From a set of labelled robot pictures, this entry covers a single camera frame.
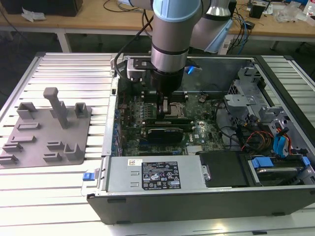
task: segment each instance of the white paper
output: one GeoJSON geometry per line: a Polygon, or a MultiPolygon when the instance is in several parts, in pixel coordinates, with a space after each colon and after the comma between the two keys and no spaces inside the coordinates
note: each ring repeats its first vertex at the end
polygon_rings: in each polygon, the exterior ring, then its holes
{"type": "Polygon", "coordinates": [[[24,17],[25,19],[31,22],[34,22],[34,20],[38,20],[38,21],[46,20],[44,13],[27,11],[24,8],[22,9],[23,9],[22,17],[24,17]]]}

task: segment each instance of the blue latch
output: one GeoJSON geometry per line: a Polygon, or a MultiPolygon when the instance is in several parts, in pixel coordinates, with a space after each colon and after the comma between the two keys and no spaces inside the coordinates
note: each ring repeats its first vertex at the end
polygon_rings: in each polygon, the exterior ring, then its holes
{"type": "Polygon", "coordinates": [[[310,160],[306,156],[303,156],[302,160],[305,166],[309,166],[311,164],[310,160]]]}
{"type": "Polygon", "coordinates": [[[181,153],[181,151],[173,151],[173,155],[179,155],[181,153]]]}
{"type": "Polygon", "coordinates": [[[284,136],[275,136],[274,138],[274,152],[280,156],[280,158],[285,158],[284,146],[286,139],[284,136]]]}
{"type": "Polygon", "coordinates": [[[263,167],[273,167],[274,164],[271,161],[270,157],[262,156],[262,157],[255,157],[252,160],[252,165],[255,169],[263,168],[263,167]]]}
{"type": "Polygon", "coordinates": [[[94,181],[95,180],[95,173],[84,173],[83,174],[83,181],[94,181]]]}

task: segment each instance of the white label sticker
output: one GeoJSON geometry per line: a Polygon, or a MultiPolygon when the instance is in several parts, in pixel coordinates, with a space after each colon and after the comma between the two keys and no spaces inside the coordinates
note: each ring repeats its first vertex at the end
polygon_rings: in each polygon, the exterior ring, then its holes
{"type": "Polygon", "coordinates": [[[142,159],[128,159],[129,166],[141,166],[142,159]]]}

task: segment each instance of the table leg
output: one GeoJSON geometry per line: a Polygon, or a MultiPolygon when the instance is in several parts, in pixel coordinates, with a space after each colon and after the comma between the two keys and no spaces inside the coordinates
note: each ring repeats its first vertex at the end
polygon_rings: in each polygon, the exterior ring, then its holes
{"type": "Polygon", "coordinates": [[[101,35],[101,34],[98,34],[98,35],[97,35],[97,40],[98,40],[98,44],[99,44],[99,45],[102,45],[102,44],[103,44],[103,40],[102,40],[102,35],[101,35]]]}
{"type": "Polygon", "coordinates": [[[218,51],[218,55],[226,55],[227,54],[227,50],[230,46],[231,41],[234,39],[234,35],[232,34],[228,34],[222,44],[222,46],[220,47],[219,51],[218,51]]]}
{"type": "Polygon", "coordinates": [[[70,47],[69,39],[66,33],[59,32],[57,33],[57,37],[58,37],[62,51],[64,53],[71,53],[71,47],[70,47]]]}
{"type": "Polygon", "coordinates": [[[279,41],[273,41],[272,44],[271,44],[270,49],[271,49],[271,50],[275,50],[276,47],[277,47],[277,45],[278,45],[278,43],[279,43],[279,41]]]}

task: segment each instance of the wire bundle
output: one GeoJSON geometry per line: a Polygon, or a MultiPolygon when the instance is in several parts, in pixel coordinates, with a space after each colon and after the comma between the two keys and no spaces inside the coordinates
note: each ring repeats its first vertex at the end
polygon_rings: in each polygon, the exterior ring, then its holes
{"type": "Polygon", "coordinates": [[[263,151],[266,150],[270,144],[271,144],[271,140],[274,138],[274,136],[267,131],[255,131],[252,132],[251,135],[247,138],[245,144],[242,147],[242,151],[245,150],[245,148],[250,148],[254,151],[263,151]],[[258,136],[261,139],[261,143],[257,148],[254,148],[252,146],[249,145],[249,141],[254,137],[254,136],[258,136]]]}
{"type": "Polygon", "coordinates": [[[235,10],[236,10],[236,15],[238,17],[233,17],[233,19],[237,20],[238,23],[240,24],[240,31],[236,39],[232,42],[231,47],[227,50],[227,52],[230,52],[230,51],[232,52],[234,48],[241,46],[239,52],[237,53],[237,55],[239,55],[242,52],[245,44],[248,42],[248,37],[252,33],[252,30],[247,28],[245,20],[243,16],[238,13],[237,8],[235,10]]]}

